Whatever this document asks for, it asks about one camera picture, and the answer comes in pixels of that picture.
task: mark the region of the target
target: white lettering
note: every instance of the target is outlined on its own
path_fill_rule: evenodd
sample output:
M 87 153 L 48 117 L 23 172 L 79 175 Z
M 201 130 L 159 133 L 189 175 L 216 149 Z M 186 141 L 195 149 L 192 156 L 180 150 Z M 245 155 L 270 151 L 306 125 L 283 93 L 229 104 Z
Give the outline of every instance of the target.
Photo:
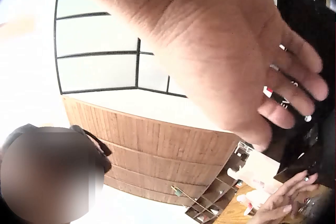
M 283 106 L 285 109 L 287 109 L 288 105 L 281 103 L 281 106 Z
M 289 101 L 288 101 L 286 98 L 284 98 L 284 100 L 282 101 L 282 103 L 287 103 L 287 104 L 289 104 Z

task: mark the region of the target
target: bottle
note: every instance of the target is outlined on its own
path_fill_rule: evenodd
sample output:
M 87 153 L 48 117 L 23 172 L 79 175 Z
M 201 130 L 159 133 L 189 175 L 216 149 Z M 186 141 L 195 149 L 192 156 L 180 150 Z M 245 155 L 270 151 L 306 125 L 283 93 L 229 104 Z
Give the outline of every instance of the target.
M 251 203 L 245 194 L 240 194 L 236 197 L 236 200 L 245 207 L 248 207 L 248 204 Z

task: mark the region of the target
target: white wall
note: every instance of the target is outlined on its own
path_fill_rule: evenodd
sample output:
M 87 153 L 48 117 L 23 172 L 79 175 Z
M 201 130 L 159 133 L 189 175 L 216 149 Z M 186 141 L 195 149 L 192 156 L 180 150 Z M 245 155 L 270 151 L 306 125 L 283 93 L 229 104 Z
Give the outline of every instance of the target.
M 1 0 L 0 23 L 17 16 L 35 19 L 32 33 L 0 41 L 0 145 L 26 123 L 67 127 L 54 62 L 55 0 Z
M 32 33 L 0 41 L 0 145 L 26 123 L 69 125 L 56 79 L 54 7 L 55 0 L 0 0 L 0 23 L 17 14 L 36 18 Z M 96 206 L 72 223 L 195 223 L 184 211 L 183 206 L 142 199 L 105 185 Z

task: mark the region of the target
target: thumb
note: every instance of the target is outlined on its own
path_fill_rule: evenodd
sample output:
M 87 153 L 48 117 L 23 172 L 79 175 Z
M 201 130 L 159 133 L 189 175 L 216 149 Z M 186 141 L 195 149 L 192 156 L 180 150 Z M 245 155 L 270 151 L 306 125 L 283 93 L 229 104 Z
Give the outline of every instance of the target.
M 292 210 L 292 205 L 282 206 L 274 210 L 259 212 L 259 222 L 268 223 L 271 220 L 283 219 Z
M 244 122 L 244 127 L 241 131 L 234 132 L 243 140 L 250 144 L 259 151 L 264 151 L 270 144 L 272 130 L 268 122 L 259 113 L 249 116 L 248 122 Z

